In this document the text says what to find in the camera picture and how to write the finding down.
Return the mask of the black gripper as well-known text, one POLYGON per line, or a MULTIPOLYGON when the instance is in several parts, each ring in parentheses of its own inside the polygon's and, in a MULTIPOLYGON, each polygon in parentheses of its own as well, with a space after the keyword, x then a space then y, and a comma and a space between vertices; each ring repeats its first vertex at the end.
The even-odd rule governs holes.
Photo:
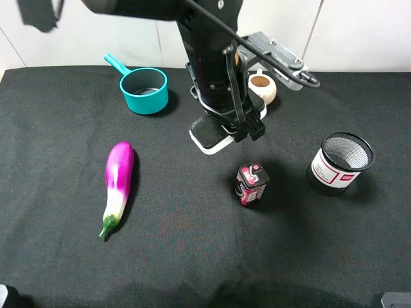
POLYGON ((238 46, 229 44, 216 51, 186 46, 186 52, 189 59, 186 67, 192 77, 197 100, 202 98, 213 108, 235 107, 241 123, 222 124, 227 135, 236 142, 242 141, 248 134, 253 141, 262 137, 266 126, 259 113, 249 112, 245 116, 243 113, 242 104, 249 95, 248 74, 238 46))

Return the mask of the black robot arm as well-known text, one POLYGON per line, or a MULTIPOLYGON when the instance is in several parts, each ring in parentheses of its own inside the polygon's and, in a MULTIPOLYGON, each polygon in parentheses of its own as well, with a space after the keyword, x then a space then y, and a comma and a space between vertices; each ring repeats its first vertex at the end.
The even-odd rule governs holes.
POLYGON ((205 110, 200 131, 211 137, 216 125, 236 142, 265 133, 248 90, 248 74, 236 33, 241 1, 84 1, 92 12, 175 21, 188 60, 193 92, 205 110))

